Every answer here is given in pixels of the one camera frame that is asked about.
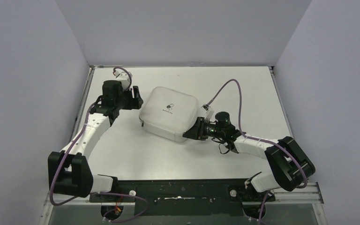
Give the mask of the grey storage box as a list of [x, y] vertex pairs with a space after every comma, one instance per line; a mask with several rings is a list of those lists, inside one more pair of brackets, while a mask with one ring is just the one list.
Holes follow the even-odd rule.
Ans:
[[139, 111], [143, 130], [182, 143], [183, 134], [195, 123], [198, 99], [166, 87], [154, 88]]

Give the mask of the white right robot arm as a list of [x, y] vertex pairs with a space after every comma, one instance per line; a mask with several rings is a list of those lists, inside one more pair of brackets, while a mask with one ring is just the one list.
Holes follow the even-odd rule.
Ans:
[[258, 172], [245, 183], [246, 197], [251, 201], [259, 200], [264, 192], [282, 188], [291, 192], [305, 188], [308, 178], [315, 172], [315, 166], [306, 156], [296, 140], [290, 136], [282, 139], [263, 139], [238, 130], [227, 112], [219, 112], [215, 121], [198, 117], [195, 124], [183, 137], [204, 141], [211, 137], [228, 151], [249, 154], [268, 162], [270, 172]]

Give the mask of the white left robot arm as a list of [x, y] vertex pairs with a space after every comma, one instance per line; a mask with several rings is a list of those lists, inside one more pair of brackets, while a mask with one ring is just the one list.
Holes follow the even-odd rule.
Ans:
[[94, 174], [88, 159], [120, 111], [139, 110], [142, 104], [138, 86], [125, 90], [121, 81], [105, 81], [102, 94], [88, 108], [80, 131], [62, 150], [53, 151], [48, 157], [50, 194], [75, 198], [101, 193], [109, 202], [118, 200], [120, 188], [115, 185], [118, 179]]

